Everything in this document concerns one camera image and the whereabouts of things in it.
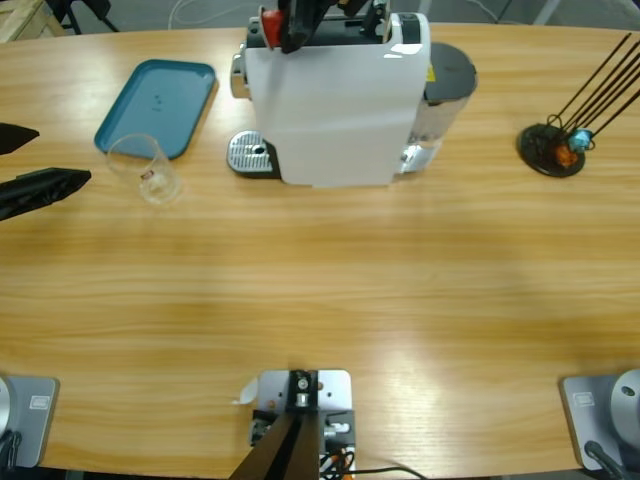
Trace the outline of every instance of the white cable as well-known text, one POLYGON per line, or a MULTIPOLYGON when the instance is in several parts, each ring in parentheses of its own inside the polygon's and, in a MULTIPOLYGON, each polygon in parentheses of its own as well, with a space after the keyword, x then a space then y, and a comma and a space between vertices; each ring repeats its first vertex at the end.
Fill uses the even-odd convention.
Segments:
POLYGON ((223 12, 214 13, 213 15, 210 15, 206 18, 201 18, 199 20, 184 20, 180 18, 180 15, 179 15, 180 10, 188 7, 189 5, 192 5, 196 2, 201 2, 201 1, 205 1, 205 0, 178 0, 176 4, 173 6, 173 8, 171 9, 171 13, 169 14, 169 23, 167 24, 167 29, 171 30, 173 28, 174 20, 176 20, 181 25, 202 25, 203 23, 207 23, 211 20, 222 17, 228 13, 235 12, 236 10, 246 7, 247 5, 254 5, 256 7, 259 7, 259 4, 256 2, 242 3, 240 5, 236 5, 235 7, 229 8, 223 12))
POLYGON ((491 20, 493 20, 493 23, 498 23, 498 17, 496 16, 496 14, 493 13, 491 10, 489 10, 487 7, 485 7, 480 0, 465 0, 465 2, 474 4, 480 10, 482 10, 484 13, 486 13, 487 16, 491 20))
POLYGON ((519 23, 519 22, 500 21, 498 19, 498 16, 495 13, 493 13, 491 10, 489 10, 480 0, 465 0, 465 2, 471 3, 476 7, 480 8, 480 10, 482 10, 491 20, 493 20, 493 23, 507 23, 509 25, 522 25, 522 23, 519 23))

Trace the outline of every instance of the teal plastic tray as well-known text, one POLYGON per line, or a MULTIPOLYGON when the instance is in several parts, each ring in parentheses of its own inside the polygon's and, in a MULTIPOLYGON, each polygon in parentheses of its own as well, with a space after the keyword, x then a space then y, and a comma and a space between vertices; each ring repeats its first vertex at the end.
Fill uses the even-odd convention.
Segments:
POLYGON ((125 135, 146 133, 158 141, 167 157, 182 155, 215 80, 215 71, 204 63, 141 63, 98 129, 96 146, 106 152, 125 135))

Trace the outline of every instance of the gray floor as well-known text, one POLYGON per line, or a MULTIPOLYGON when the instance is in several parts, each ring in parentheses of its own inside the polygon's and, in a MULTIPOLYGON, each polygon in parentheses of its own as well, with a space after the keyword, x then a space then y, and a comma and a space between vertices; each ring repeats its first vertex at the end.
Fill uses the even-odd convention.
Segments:
MULTIPOLYGON (((497 15, 507 0, 482 0, 497 15)), ((255 16, 258 5, 276 0, 186 0, 176 12, 173 28, 240 27, 255 16)), ((122 31, 166 30, 176 0, 111 0, 111 21, 122 31)), ((507 22, 531 23, 544 0, 513 0, 504 16, 507 22)), ((82 3, 74 11, 85 33, 108 32, 82 3)), ((432 22, 490 22, 489 16, 470 0, 433 0, 432 22)), ((631 0, 563 0, 550 25, 640 30, 640 9, 631 0)))

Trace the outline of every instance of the metal mount plate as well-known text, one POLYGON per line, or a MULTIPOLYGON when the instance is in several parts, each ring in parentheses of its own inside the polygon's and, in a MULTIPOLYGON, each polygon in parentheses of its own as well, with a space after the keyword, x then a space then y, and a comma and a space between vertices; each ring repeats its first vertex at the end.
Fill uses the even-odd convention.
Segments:
POLYGON ((611 424, 611 392, 618 375, 570 377, 561 391, 573 435, 578 461, 587 470, 601 470, 584 451, 589 440, 598 442, 616 462, 622 463, 620 446, 611 424))
POLYGON ((22 434, 18 448, 18 467, 35 467, 42 458, 58 382, 53 378, 4 377, 11 395, 7 428, 22 434))
MULTIPOLYGON (((318 408, 353 410, 351 375, 346 370, 318 370, 318 408)), ((283 413, 289 387, 289 370, 269 370, 258 378, 258 410, 283 413)))

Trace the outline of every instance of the wooden stand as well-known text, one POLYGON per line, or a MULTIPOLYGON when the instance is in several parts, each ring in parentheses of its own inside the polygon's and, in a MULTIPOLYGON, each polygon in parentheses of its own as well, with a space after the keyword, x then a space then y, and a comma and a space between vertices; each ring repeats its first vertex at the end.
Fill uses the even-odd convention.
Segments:
POLYGON ((0 43, 63 35, 64 29, 44 0, 0 2, 0 43))

